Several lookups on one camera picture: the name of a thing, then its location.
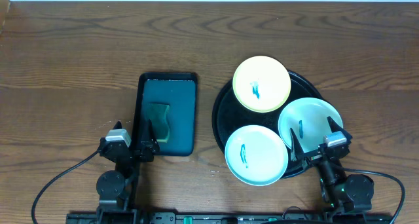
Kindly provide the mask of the green yellow sponge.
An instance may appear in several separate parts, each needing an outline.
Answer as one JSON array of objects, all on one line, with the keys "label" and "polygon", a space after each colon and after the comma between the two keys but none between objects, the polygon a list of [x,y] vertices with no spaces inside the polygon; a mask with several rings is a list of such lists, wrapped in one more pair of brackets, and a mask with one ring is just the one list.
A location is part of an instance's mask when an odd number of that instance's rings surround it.
[{"label": "green yellow sponge", "polygon": [[169,105],[161,103],[149,103],[145,108],[145,116],[151,121],[157,142],[167,143],[169,140],[170,127],[167,120],[169,110]]}]

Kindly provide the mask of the yellow plate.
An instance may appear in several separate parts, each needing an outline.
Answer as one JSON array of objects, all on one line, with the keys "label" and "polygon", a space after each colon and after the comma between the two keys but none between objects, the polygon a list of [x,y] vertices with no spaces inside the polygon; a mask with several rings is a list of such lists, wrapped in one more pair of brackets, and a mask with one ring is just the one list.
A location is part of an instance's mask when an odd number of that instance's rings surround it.
[{"label": "yellow plate", "polygon": [[253,56],[236,68],[232,89],[245,108],[268,113],[281,107],[288,99],[291,78],[283,64],[276,59]]}]

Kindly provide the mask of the pale green plate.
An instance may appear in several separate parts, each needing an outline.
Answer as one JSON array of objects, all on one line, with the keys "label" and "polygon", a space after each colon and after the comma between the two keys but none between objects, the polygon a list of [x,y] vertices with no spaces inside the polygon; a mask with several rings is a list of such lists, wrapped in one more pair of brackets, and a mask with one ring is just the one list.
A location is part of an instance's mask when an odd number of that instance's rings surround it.
[{"label": "pale green plate", "polygon": [[287,104],[280,113],[278,131],[285,145],[291,149],[292,128],[304,152],[316,150],[323,137],[331,134],[327,118],[344,127],[339,112],[328,102],[318,98],[300,98]]},{"label": "pale green plate", "polygon": [[259,125],[235,130],[227,140],[224,154],[232,174],[254,186],[278,181],[289,162],[287,147],[279,135]]}]

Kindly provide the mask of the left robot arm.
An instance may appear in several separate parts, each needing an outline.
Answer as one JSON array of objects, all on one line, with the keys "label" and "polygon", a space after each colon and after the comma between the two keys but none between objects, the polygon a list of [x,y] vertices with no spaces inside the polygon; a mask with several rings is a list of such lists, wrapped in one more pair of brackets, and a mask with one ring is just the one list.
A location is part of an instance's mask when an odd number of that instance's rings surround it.
[{"label": "left robot arm", "polygon": [[114,162],[115,169],[104,172],[97,180],[96,190],[100,196],[97,223],[150,222],[150,215],[136,207],[135,198],[140,165],[152,162],[159,151],[150,120],[142,123],[135,142],[120,122],[100,139],[98,154]]}]

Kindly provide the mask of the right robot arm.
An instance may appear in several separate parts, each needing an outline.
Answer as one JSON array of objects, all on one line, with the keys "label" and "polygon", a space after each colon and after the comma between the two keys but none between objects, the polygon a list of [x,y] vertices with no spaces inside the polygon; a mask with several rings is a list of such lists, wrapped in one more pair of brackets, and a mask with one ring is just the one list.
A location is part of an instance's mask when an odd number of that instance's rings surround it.
[{"label": "right robot arm", "polygon": [[372,208],[374,182],[360,172],[346,175],[340,159],[349,152],[352,136],[331,117],[327,118],[331,133],[323,137],[316,149],[305,152],[293,129],[291,136],[291,160],[301,161],[305,168],[314,167],[320,177],[323,199],[331,206],[324,209],[323,218],[332,222],[334,216],[365,215]]}]

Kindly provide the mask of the pale green plate front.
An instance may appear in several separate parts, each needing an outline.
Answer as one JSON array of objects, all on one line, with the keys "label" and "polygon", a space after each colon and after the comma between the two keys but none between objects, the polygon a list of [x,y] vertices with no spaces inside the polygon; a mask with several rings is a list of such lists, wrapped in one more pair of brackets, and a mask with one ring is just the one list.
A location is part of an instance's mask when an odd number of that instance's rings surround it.
[{"label": "pale green plate front", "polygon": [[224,154],[232,174],[254,186],[278,181],[289,162],[287,147],[279,135],[259,125],[235,130],[227,140]]}]

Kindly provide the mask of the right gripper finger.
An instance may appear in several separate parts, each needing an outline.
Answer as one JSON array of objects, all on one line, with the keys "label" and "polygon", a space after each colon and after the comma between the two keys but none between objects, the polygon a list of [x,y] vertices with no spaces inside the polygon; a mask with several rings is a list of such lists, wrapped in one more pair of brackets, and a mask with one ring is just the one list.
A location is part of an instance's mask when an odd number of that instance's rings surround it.
[{"label": "right gripper finger", "polygon": [[352,135],[350,135],[347,131],[345,131],[345,129],[343,129],[343,127],[341,127],[341,126],[339,126],[334,120],[333,120],[333,118],[332,117],[330,117],[330,116],[328,116],[327,117],[327,122],[328,122],[328,124],[329,124],[329,127],[330,127],[330,129],[331,129],[331,131],[332,131],[332,133],[334,133],[334,132],[342,132],[343,133],[343,135],[344,135],[344,137],[347,139],[347,140],[351,140],[352,139]]},{"label": "right gripper finger", "polygon": [[292,128],[290,129],[290,135],[291,135],[291,160],[292,161],[302,160],[304,150],[302,149],[299,143],[299,140]]}]

